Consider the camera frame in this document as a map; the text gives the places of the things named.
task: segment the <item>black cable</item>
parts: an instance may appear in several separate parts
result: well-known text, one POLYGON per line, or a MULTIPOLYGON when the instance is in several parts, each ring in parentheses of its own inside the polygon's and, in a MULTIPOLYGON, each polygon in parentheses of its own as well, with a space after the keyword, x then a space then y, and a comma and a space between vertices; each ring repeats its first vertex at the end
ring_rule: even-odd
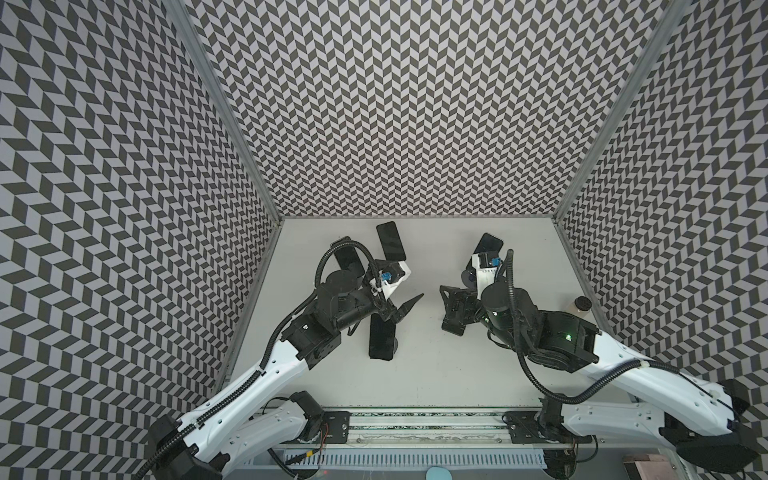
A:
POLYGON ((498 266, 496 269, 496 274, 493 276, 493 281, 498 282, 498 279, 502 278, 502 272, 504 271, 504 262, 498 266))
POLYGON ((299 480, 305 480, 306 478, 311 477, 312 475, 315 475, 317 473, 317 470, 291 470, 288 468, 288 465, 283 462, 283 460, 277 456, 274 450, 269 449, 267 452, 270 454, 270 457, 272 457, 272 460, 275 461, 277 466, 280 467, 280 470, 287 473, 289 476, 293 478, 298 478, 299 480))
POLYGON ((493 343, 495 343, 496 346, 500 346, 503 349, 512 350, 512 347, 510 347, 506 343, 499 343, 496 340, 494 340, 493 338, 491 338, 491 330, 488 331, 488 339, 491 340, 493 343))
POLYGON ((272 402, 273 400, 283 400, 284 402, 287 402, 290 399, 284 396, 272 397, 271 399, 267 400, 266 403, 264 404, 264 408, 261 409, 261 415, 264 415, 264 413, 266 412, 266 406, 268 406, 270 402, 272 402))
POLYGON ((147 460, 141 466, 141 468, 139 468, 138 471, 134 473, 133 480, 141 480, 147 474, 147 472, 149 472, 157 464, 158 460, 167 455, 168 452, 170 452, 176 445, 178 445, 179 442, 184 440, 185 436, 192 433, 193 430, 195 430, 194 425, 187 425, 185 429, 174 435, 168 442, 165 443, 165 445, 158 448, 157 451, 149 458, 149 460, 147 460))
POLYGON ((514 339, 515 339, 515 351, 518 354, 518 361, 520 362, 520 367, 523 370, 523 373, 526 377, 528 377, 528 381, 530 381, 536 389, 543 393, 546 397, 553 399, 556 402, 564 403, 566 405, 576 405, 578 403, 586 402, 590 397, 592 397, 595 393, 599 392, 603 387, 605 387, 607 384, 614 381, 617 377, 622 375, 623 373, 626 373, 632 369, 636 369, 640 366, 643 366, 643 364, 647 364, 647 366, 655 369, 661 369, 666 370, 667 372, 678 374, 680 370, 677 367, 673 367, 671 365, 667 365, 666 363, 658 362, 656 360, 647 359, 647 360, 640 360, 640 359, 634 359, 630 360, 629 362, 625 362, 620 364, 619 366, 616 366, 614 369, 612 369, 610 372, 603 375, 599 380, 597 380, 595 383, 593 383, 591 386, 587 387, 586 390, 584 390, 582 393, 569 397, 562 395, 560 393, 554 393, 547 389, 544 385, 541 384, 541 382, 536 379, 536 377, 533 375, 533 372, 531 372, 531 369, 528 368, 528 364, 525 361, 525 353, 522 349, 522 322, 520 320, 520 314, 518 312, 518 304, 517 300, 515 299, 515 279, 513 277, 512 272, 512 264, 514 260, 515 252, 512 249, 507 250, 507 259, 505 261, 505 267, 507 269, 507 289, 509 293, 509 304, 511 306, 511 314, 512 314, 512 324, 513 324, 513 330, 514 330, 514 339))
POLYGON ((200 415, 199 417, 197 417, 197 421, 194 423, 195 426, 197 426, 198 428, 203 426, 203 424, 208 419, 216 415, 218 412, 221 412, 221 410, 223 410, 224 407, 231 404, 237 397, 243 395, 243 392, 248 390, 250 386, 253 385, 262 375, 263 375, 263 372, 260 372, 259 370, 257 370, 256 372, 253 372, 251 376, 248 377, 245 382, 243 382, 242 385, 240 385, 235 389, 234 392, 227 395, 227 397, 221 402, 218 402, 216 405, 210 407, 203 415, 200 415))
POLYGON ((270 362, 270 357, 272 356, 272 349, 275 347, 275 343, 277 343, 277 337, 280 336, 280 333, 283 331, 286 325, 288 325, 288 323, 293 320, 293 317, 304 311, 304 309, 307 308, 307 306, 312 302, 312 300, 315 299, 316 296, 317 289, 313 290, 312 294, 308 296, 302 303, 300 303, 298 307, 293 309, 291 313, 289 313, 288 316, 285 317, 283 321, 277 325, 275 330, 272 331, 270 339, 266 342, 266 348, 264 349, 264 355, 261 357, 259 368, 262 370, 266 369, 266 365, 270 362))
MULTIPOLYGON (((711 394, 711 393, 709 393, 707 390, 705 390, 705 389, 701 388, 701 386, 699 386, 698 384, 696 384, 696 382, 694 382, 693 380, 689 379, 688 377, 686 377, 685 375, 683 375, 683 374, 682 374, 682 373, 680 373, 680 372, 678 372, 678 375, 680 375, 681 377, 683 377, 683 378, 685 379, 685 381, 686 381, 686 382, 688 382, 688 383, 690 383, 691 385, 693 385, 693 386, 695 386, 696 388, 698 388, 700 391, 702 391, 702 392, 703 392, 705 395, 707 395, 707 396, 708 396, 708 397, 710 397, 711 399, 715 399, 715 398, 712 396, 712 394, 711 394)), ((723 401, 722 401, 722 400, 720 400, 720 399, 715 399, 715 400, 717 400, 717 401, 718 401, 718 402, 719 402, 719 403, 720 403, 722 406, 726 407, 726 408, 727 408, 727 409, 729 409, 731 412, 733 412, 733 419, 734 419, 734 420, 738 420, 738 419, 739 419, 739 414, 738 414, 738 413, 736 413, 736 410, 734 410, 732 406, 728 405, 727 403, 723 402, 723 401)))
POLYGON ((361 322, 355 323, 355 324, 354 324, 354 325, 352 325, 350 328, 348 328, 348 329, 346 330, 346 335, 347 335, 347 336, 352 336, 352 334, 354 334, 354 332, 355 332, 355 331, 357 331, 357 327, 359 327, 359 326, 360 326, 360 323, 361 323, 361 322))
POLYGON ((594 440, 594 452, 592 452, 592 455, 589 455, 589 458, 585 458, 584 460, 577 460, 576 463, 587 463, 590 460, 593 460, 594 457, 598 456, 598 449, 599 449, 598 437, 596 437, 595 435, 592 435, 592 439, 594 440))
POLYGON ((370 268, 373 279, 376 282, 376 288, 379 290, 378 294, 373 296, 373 305, 379 312, 384 311, 386 308, 386 299, 384 298, 384 293, 381 291, 382 279, 379 275, 379 265, 376 263, 376 260, 373 259, 373 255, 371 255, 366 246, 355 240, 344 240, 341 243, 337 243, 323 254, 320 258, 320 262, 317 264, 317 271, 315 272, 315 288, 320 286, 320 283, 323 281, 323 270, 326 267, 326 263, 328 263, 328 259, 330 259, 337 250, 344 247, 355 247, 357 250, 360 250, 366 257, 366 260, 368 260, 368 268, 370 268))

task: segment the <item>red wire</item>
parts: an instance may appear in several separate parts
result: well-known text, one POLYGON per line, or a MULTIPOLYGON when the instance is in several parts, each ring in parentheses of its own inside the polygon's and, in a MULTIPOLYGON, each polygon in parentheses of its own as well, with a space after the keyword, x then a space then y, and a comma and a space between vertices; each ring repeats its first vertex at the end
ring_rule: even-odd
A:
MULTIPOLYGON (((328 427, 328 424, 326 423, 326 433, 325 435, 323 435, 323 437, 320 440, 320 450, 317 451, 317 455, 320 455, 321 453, 323 453, 323 447, 325 446, 326 438, 328 437, 328 430, 329 430, 329 427, 328 427)), ((317 465, 320 465, 320 461, 322 459, 323 457, 320 457, 320 456, 317 457, 317 465)))

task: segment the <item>smartphone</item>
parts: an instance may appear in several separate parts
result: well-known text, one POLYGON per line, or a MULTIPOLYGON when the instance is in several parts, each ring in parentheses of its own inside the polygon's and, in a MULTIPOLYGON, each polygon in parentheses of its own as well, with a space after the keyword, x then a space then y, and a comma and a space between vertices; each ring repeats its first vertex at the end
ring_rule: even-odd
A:
POLYGON ((368 338, 368 357, 389 361, 395 357, 397 325, 385 322, 378 313, 371 315, 371 333, 368 338))
POLYGON ((397 233, 395 222, 376 225, 376 231, 379 232, 379 240, 384 249, 385 259, 390 262, 402 262, 406 259, 406 251, 402 248, 400 234, 397 233))
MULTIPOLYGON (((343 241, 351 240, 349 237, 344 237, 331 243, 331 247, 341 243, 343 241)), ((360 257, 357 255, 357 249, 355 247, 344 247, 333 252, 333 256, 336 257, 336 261, 339 262, 339 268, 341 270, 348 270, 360 278, 366 274, 366 269, 362 267, 360 257)))
MULTIPOLYGON (((478 242, 478 246, 475 247, 474 253, 483 253, 483 252, 501 252, 502 247, 504 246, 504 241, 501 239, 498 239, 491 235, 490 233, 484 233, 482 234, 482 237, 480 238, 480 241, 478 242)), ((475 269, 472 267, 472 258, 469 257, 469 263, 467 263, 467 270, 470 272, 474 272, 475 269)))

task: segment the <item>mounting plate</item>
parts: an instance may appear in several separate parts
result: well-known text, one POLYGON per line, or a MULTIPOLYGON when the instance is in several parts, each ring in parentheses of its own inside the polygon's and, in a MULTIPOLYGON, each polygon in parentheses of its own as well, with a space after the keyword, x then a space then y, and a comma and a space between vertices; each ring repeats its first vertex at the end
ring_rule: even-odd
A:
MULTIPOLYGON (((502 416, 502 421, 507 425, 507 431, 509 432, 509 438, 512 443, 548 443, 553 444, 547 439, 543 439, 538 434, 538 422, 536 421, 536 415, 538 410, 530 411, 509 411, 505 412, 502 416)), ((563 443, 591 443, 592 437, 580 437, 576 435, 568 434, 567 438, 559 439, 563 443)))
POLYGON ((349 435, 349 412, 325 412, 323 413, 323 423, 328 425, 326 443, 346 443, 346 438, 349 435))

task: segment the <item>black and white zigzag pattern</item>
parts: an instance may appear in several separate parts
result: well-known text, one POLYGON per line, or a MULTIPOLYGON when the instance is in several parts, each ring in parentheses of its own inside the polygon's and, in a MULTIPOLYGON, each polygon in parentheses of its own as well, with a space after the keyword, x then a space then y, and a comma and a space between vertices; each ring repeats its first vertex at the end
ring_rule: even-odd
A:
POLYGON ((310 216, 553 212, 665 4, 187 0, 278 210, 310 216))
POLYGON ((157 0, 0 14, 0 478, 123 478, 209 396, 271 227, 157 0))
POLYGON ((747 385, 764 449, 767 32, 768 2, 694 2, 566 219, 617 333, 747 385))

